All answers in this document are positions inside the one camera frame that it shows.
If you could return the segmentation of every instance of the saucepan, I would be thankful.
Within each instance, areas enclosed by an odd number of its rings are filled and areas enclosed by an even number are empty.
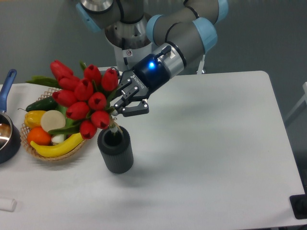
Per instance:
[[[7,116],[7,97],[16,77],[17,71],[11,69],[0,91],[0,164],[12,158],[20,148],[20,134]]]

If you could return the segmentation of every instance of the white vegetable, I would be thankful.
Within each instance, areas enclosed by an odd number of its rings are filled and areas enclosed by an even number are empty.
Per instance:
[[[40,119],[40,125],[46,132],[57,128],[63,128],[65,123],[65,116],[58,110],[49,110],[45,112]]]
[[[51,138],[51,142],[53,145],[62,143],[64,140],[65,140],[65,134],[57,134]]]

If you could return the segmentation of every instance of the black vase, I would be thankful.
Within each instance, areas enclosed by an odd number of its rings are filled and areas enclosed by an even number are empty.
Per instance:
[[[115,135],[110,129],[104,129],[98,136],[98,147],[105,160],[106,167],[113,173],[125,173],[133,165],[133,153],[128,131],[120,127]]]

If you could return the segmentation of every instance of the light blue joint cap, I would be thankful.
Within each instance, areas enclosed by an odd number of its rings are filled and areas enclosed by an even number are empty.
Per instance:
[[[217,43],[217,34],[212,23],[205,18],[198,18],[193,21],[195,27],[200,33],[203,47],[207,53]]]
[[[219,0],[219,16],[217,17],[216,23],[223,20],[228,14],[228,1]]]
[[[146,35],[147,38],[149,39],[149,41],[151,41],[152,43],[154,43],[154,24],[155,22],[158,20],[158,18],[160,18],[162,15],[157,14],[153,17],[151,17],[151,19],[149,19],[147,26],[146,26]]]
[[[92,20],[92,18],[87,14],[85,9],[81,6],[80,3],[76,5],[77,12],[79,16],[82,18],[82,21],[86,25],[87,28],[89,28],[92,32],[97,33],[100,32],[101,29],[99,26]]]

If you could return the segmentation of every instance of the black pot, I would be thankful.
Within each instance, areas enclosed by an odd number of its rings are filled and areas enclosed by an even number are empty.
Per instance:
[[[12,120],[5,114],[7,97],[17,72],[11,69],[0,91],[0,163],[12,158],[20,148],[20,134]]]
[[[113,173],[125,173],[133,165],[133,153],[128,131],[120,127],[115,136],[110,129],[102,130],[98,136],[98,147],[106,167]]]

